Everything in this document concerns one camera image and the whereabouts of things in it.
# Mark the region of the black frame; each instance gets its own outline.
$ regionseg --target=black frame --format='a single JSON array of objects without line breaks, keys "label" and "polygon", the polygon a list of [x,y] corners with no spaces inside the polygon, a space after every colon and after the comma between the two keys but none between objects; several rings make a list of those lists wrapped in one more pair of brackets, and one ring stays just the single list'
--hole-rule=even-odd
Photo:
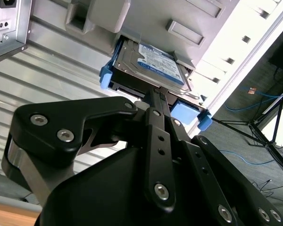
[{"label": "black frame", "polygon": [[[265,135],[261,132],[261,130],[259,129],[259,125],[262,123],[262,121],[271,113],[273,112],[276,108],[278,107],[278,111],[277,111],[277,119],[276,119],[276,124],[275,124],[275,129],[274,129],[274,134],[273,134],[273,139],[271,141],[269,141]],[[270,155],[273,157],[273,159],[278,163],[278,165],[280,166],[280,168],[283,170],[283,156],[277,151],[277,149],[275,148],[275,140],[277,137],[277,132],[278,132],[278,128],[279,128],[279,122],[280,122],[280,118],[281,118],[281,113],[282,113],[282,109],[283,109],[283,97],[273,106],[271,107],[265,114],[259,116],[256,120],[254,121],[220,121],[217,120],[215,118],[212,118],[213,121],[253,140],[256,141],[257,143],[261,144],[261,145],[252,145],[250,143],[248,143],[249,146],[254,146],[254,147],[262,147],[265,148]],[[251,136],[231,125],[243,125],[243,126],[248,126],[252,132],[252,134],[255,136]]]}]

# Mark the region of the bolt hole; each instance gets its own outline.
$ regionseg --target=bolt hole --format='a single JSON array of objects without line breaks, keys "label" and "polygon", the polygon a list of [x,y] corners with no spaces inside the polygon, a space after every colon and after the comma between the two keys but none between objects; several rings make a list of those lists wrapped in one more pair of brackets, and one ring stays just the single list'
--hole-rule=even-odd
[{"label": "bolt hole", "polygon": [[42,118],[36,118],[35,120],[38,121],[38,122],[44,122],[44,119],[42,119]]},{"label": "bolt hole", "polygon": [[208,171],[206,168],[202,168],[202,172],[204,172],[205,174],[208,174]]},{"label": "bolt hole", "polygon": [[229,218],[229,216],[228,216],[226,210],[222,210],[222,213],[223,213],[223,215],[225,216],[225,218]]},{"label": "bolt hole", "polygon": [[158,153],[160,153],[161,155],[165,155],[165,154],[166,154],[166,153],[165,153],[163,150],[161,150],[161,149],[158,150]]},{"label": "bolt hole", "polygon": [[70,135],[69,135],[68,133],[63,133],[63,134],[62,134],[62,137],[67,137],[67,138],[69,138]]}]

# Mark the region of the metal linkage bar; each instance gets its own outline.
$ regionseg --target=metal linkage bar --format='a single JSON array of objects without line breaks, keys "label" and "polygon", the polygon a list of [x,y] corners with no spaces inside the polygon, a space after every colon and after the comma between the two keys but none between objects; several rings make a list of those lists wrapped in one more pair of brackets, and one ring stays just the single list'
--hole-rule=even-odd
[{"label": "metal linkage bar", "polygon": [[278,132],[278,128],[279,128],[279,123],[280,123],[280,118],[281,118],[282,109],[283,109],[283,98],[280,100],[279,109],[278,109],[278,115],[277,115],[277,120],[276,120],[276,122],[275,122],[274,135],[273,135],[273,139],[272,139],[271,143],[274,143],[274,142],[275,142],[275,139],[277,138],[277,132]]},{"label": "metal linkage bar", "polygon": [[245,137],[247,137],[247,138],[249,138],[249,139],[252,139],[252,140],[254,140],[254,141],[256,141],[256,142],[258,142],[258,143],[260,143],[260,144],[264,144],[261,140],[258,140],[258,139],[256,139],[256,138],[252,137],[251,135],[249,135],[249,134],[247,134],[247,133],[244,133],[244,132],[242,132],[242,131],[239,130],[239,129],[236,129],[235,127],[229,126],[227,123],[224,123],[224,122],[222,122],[222,121],[219,121],[219,120],[217,120],[217,119],[215,119],[215,118],[212,118],[212,120],[215,121],[215,122],[218,122],[219,124],[221,124],[221,125],[223,125],[223,126],[229,128],[229,129],[231,129],[231,130],[233,130],[233,131],[235,131],[235,132],[237,132],[237,133],[240,133],[241,135],[243,135],[243,136],[245,136]]},{"label": "metal linkage bar", "polygon": [[259,137],[262,142],[265,144],[265,149],[268,150],[270,155],[274,158],[274,160],[278,163],[278,165],[283,170],[283,157],[281,154],[276,150],[273,143],[270,142],[264,134],[258,129],[258,127],[254,123],[249,124],[250,129],[255,133],[257,137]]}]

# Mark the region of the ventilation slot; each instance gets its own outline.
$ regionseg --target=ventilation slot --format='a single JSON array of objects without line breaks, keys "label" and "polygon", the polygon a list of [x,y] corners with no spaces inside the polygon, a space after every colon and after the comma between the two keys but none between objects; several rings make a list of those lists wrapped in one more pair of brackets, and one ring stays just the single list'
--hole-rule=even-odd
[{"label": "ventilation slot", "polygon": [[232,64],[234,63],[234,60],[231,59],[231,58],[227,58],[225,61],[226,61],[227,63],[229,63],[230,65],[232,65]]},{"label": "ventilation slot", "polygon": [[250,37],[245,35],[244,37],[242,37],[242,41],[244,41],[245,43],[249,43],[250,42]]}]

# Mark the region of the blue drive bracket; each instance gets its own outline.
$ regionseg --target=blue drive bracket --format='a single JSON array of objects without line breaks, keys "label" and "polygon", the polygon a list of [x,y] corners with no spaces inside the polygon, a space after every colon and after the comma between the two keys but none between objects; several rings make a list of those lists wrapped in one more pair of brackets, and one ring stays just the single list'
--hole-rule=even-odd
[{"label": "blue drive bracket", "polygon": [[100,87],[102,89],[108,89],[109,83],[111,81],[111,77],[113,74],[113,67],[114,64],[117,60],[117,57],[119,55],[119,52],[121,50],[121,47],[124,43],[124,40],[122,38],[120,38],[117,42],[117,46],[114,50],[114,54],[111,58],[111,60],[108,61],[108,63],[102,67],[102,69],[100,70]]},{"label": "blue drive bracket", "polygon": [[177,101],[172,110],[172,117],[178,119],[182,123],[189,125],[196,117],[199,120],[198,128],[205,131],[212,124],[212,115],[208,110],[200,112],[199,109],[193,108],[181,101]]},{"label": "blue drive bracket", "polygon": [[199,120],[199,124],[198,124],[198,128],[201,131],[205,131],[213,122],[212,120],[212,115],[208,110],[205,110],[203,112],[201,112],[198,116],[197,116],[198,120]]},{"label": "blue drive bracket", "polygon": [[173,105],[171,110],[172,117],[182,123],[189,125],[199,115],[199,109],[193,108],[179,100]]}]

